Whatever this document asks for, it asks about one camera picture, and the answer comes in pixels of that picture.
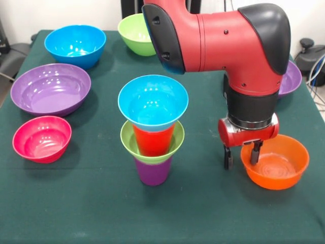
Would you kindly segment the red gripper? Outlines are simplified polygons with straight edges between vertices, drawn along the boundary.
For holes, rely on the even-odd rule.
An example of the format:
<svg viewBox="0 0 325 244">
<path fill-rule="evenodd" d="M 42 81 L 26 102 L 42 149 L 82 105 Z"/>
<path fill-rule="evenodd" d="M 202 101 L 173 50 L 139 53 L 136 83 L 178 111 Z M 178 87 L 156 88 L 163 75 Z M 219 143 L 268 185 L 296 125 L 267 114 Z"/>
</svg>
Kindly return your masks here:
<svg viewBox="0 0 325 244">
<path fill-rule="evenodd" d="M 220 119 L 218 121 L 218 132 L 224 144 L 224 169 L 231 170 L 233 167 L 233 155 L 230 147 L 242 146 L 251 142 L 253 142 L 253 148 L 250 163 L 256 165 L 263 141 L 276 137 L 279 129 L 279 120 L 275 113 L 272 116 L 271 124 L 260 130 L 244 130 L 231 124 L 228 118 Z"/>
</svg>

